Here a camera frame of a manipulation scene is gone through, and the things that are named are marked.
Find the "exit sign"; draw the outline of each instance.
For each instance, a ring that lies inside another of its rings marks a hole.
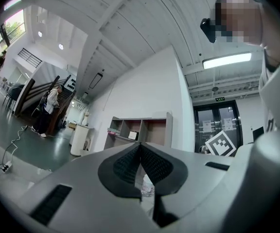
[[[221,101],[225,101],[226,99],[224,97],[221,98],[216,98],[216,102],[221,102]]]

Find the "person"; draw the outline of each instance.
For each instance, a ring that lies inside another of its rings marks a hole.
[[[6,50],[4,50],[0,56],[0,69],[3,66],[4,62],[5,62],[5,57],[6,57]]]
[[[35,124],[32,126],[32,130],[38,133],[41,137],[46,137],[46,130],[48,128],[48,123],[53,113],[54,108],[59,108],[58,94],[64,91],[64,86],[60,85],[56,89],[52,89],[42,105],[42,111],[39,117],[36,119]]]
[[[259,93],[264,107],[264,132],[280,129],[280,15],[266,1],[216,0],[204,33],[215,42],[221,32],[227,41],[261,46],[263,51]]]

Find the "glass door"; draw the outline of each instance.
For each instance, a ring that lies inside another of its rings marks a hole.
[[[238,149],[243,144],[242,127],[235,101],[195,106],[195,152],[220,131]]]

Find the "fluorescent light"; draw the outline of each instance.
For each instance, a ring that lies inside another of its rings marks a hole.
[[[213,67],[219,67],[223,65],[238,63],[238,62],[244,62],[249,61],[251,59],[251,53],[242,53],[242,54],[236,54],[221,58],[215,58],[212,60],[205,60],[203,61],[204,69],[213,68]]]
[[[103,77],[103,74],[101,74],[100,72],[98,72],[98,73],[96,74],[96,76],[93,78],[93,80],[91,81],[89,87],[90,87],[91,89],[95,88],[96,84],[102,79],[102,77]]]

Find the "shelving unit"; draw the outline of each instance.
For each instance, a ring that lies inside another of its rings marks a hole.
[[[120,135],[108,134],[105,148],[109,149],[131,142],[153,142],[171,147],[173,134],[173,116],[167,113],[165,118],[117,118],[113,117],[110,128],[121,131]],[[128,139],[129,133],[139,133],[138,140]]]

